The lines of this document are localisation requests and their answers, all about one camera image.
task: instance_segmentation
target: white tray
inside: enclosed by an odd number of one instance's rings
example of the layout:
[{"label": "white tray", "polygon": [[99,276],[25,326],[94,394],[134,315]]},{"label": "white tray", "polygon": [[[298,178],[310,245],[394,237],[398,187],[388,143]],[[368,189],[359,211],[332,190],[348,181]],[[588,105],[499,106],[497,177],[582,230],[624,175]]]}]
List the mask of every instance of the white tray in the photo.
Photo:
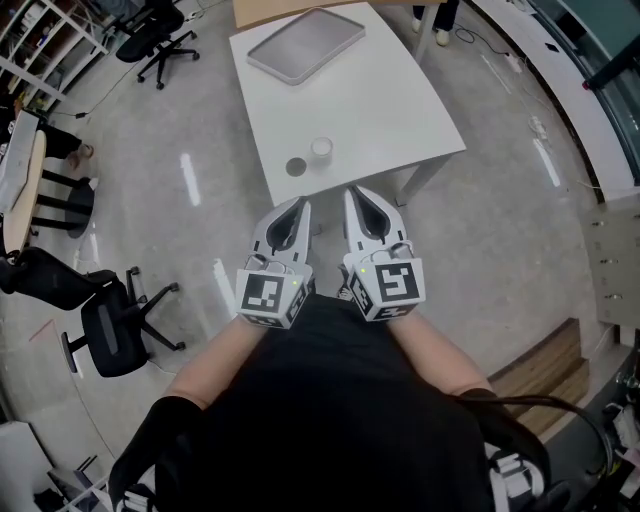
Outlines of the white tray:
[{"label": "white tray", "polygon": [[365,35],[365,27],[326,9],[311,9],[249,50],[247,62],[298,85]]}]

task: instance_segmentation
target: cup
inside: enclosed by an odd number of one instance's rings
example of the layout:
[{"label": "cup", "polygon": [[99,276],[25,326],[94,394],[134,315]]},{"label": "cup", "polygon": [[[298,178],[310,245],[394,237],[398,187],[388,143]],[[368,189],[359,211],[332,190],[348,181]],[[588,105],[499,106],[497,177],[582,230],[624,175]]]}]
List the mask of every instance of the cup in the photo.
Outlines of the cup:
[{"label": "cup", "polygon": [[311,143],[311,157],[316,165],[328,165],[333,156],[333,142],[328,137],[318,137]]}]

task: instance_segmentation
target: concrete floor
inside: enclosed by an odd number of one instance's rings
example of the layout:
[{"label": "concrete floor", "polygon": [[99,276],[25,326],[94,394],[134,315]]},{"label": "concrete floor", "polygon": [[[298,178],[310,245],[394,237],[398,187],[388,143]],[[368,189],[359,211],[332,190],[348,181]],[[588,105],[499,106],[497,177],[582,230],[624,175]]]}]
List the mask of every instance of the concrete floor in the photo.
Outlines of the concrete floor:
[{"label": "concrete floor", "polygon": [[[179,4],[184,12],[195,6],[193,0]],[[409,11],[380,12],[410,47],[415,36]],[[507,49],[465,6],[458,22]],[[79,311],[56,311],[18,295],[0,300],[0,379],[18,416],[33,424],[54,462],[66,467],[95,453],[96,471],[106,471],[171,381],[168,372],[177,371],[226,323],[214,260],[222,260],[233,286],[254,225],[271,208],[228,42],[235,31],[231,2],[208,10],[189,28],[199,38],[186,47],[197,49],[201,59],[173,61],[163,91],[152,78],[137,84],[131,72],[87,118],[53,118],[96,147],[79,173],[99,176],[100,184],[87,236],[72,240],[43,228],[33,240],[70,265],[77,254],[84,271],[108,268],[124,278],[127,268],[138,265],[149,296],[178,281],[182,291],[169,296],[150,320],[168,338],[185,341],[188,350],[169,353],[154,345],[158,366],[106,380],[82,349],[82,375],[72,377],[56,340],[63,331],[80,335]],[[574,181],[586,176],[567,130],[544,106],[549,99],[535,80],[515,75],[479,40],[471,45],[452,37],[447,48],[432,44],[422,65],[467,151],[402,210],[424,261],[428,298],[420,309],[487,373],[569,316],[580,319],[583,353],[589,356],[604,326],[595,320],[578,214],[594,197]],[[102,58],[57,110],[90,109],[128,69],[114,56]],[[523,85],[540,101],[518,93]],[[534,149],[531,113],[549,132],[563,181],[559,188]],[[198,206],[189,199],[181,168],[186,159],[202,198]],[[391,198],[407,177],[402,172],[365,185]],[[340,284],[336,265],[346,250],[332,213],[338,194],[314,200],[314,215],[325,230],[314,240],[311,264],[326,294]]]}]

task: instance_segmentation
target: desk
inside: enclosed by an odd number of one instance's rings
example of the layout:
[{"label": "desk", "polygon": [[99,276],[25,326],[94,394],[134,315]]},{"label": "desk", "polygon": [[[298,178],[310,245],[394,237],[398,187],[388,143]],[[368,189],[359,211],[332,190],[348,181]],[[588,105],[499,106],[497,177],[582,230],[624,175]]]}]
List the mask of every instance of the desk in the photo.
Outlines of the desk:
[{"label": "desk", "polygon": [[[66,176],[44,170],[47,138],[41,131],[36,132],[27,182],[20,192],[13,208],[5,213],[2,223],[4,248],[7,253],[21,251],[29,236],[31,226],[64,229],[73,238],[79,237],[86,229],[93,211],[93,190],[89,179],[73,180]],[[47,179],[71,187],[68,201],[38,194],[41,179]],[[33,217],[36,204],[65,210],[65,222]]]},{"label": "desk", "polygon": [[[366,36],[292,87],[247,63],[247,52],[290,21],[231,37],[242,94],[274,204],[419,166],[396,198],[404,205],[465,145],[429,80],[387,24],[366,3],[331,7],[366,27]],[[287,162],[307,158],[328,137],[331,162],[299,177]]]},{"label": "desk", "polygon": [[[313,7],[333,7],[336,5],[353,4],[362,0],[233,0],[233,12],[236,17],[236,27],[240,30],[269,23],[294,14],[300,14]],[[436,19],[438,6],[447,0],[369,0],[370,4],[411,4],[426,7],[420,24],[418,42],[413,49],[413,56],[417,62],[422,61],[427,42],[431,37],[431,27]]]}]

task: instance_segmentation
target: shoe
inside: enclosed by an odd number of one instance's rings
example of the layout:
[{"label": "shoe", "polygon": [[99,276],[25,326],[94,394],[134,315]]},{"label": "shoe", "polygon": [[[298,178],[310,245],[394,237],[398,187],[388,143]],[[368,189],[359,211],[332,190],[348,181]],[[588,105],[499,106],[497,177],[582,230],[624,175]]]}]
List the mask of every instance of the shoe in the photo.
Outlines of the shoe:
[{"label": "shoe", "polygon": [[338,293],[336,294],[336,297],[340,300],[346,300],[347,302],[355,302],[353,293],[351,293],[351,290],[349,290],[349,287],[346,284],[343,284],[340,287]]},{"label": "shoe", "polygon": [[77,151],[72,151],[71,153],[69,153],[66,160],[69,163],[69,167],[72,171],[75,171],[80,165],[80,155],[78,155]]},{"label": "shoe", "polygon": [[436,31],[436,43],[439,46],[447,46],[449,44],[449,32],[438,29]]},{"label": "shoe", "polygon": [[81,144],[78,148],[78,154],[87,160],[93,156],[94,152],[95,150],[93,149],[93,146],[89,146],[88,144]]}]

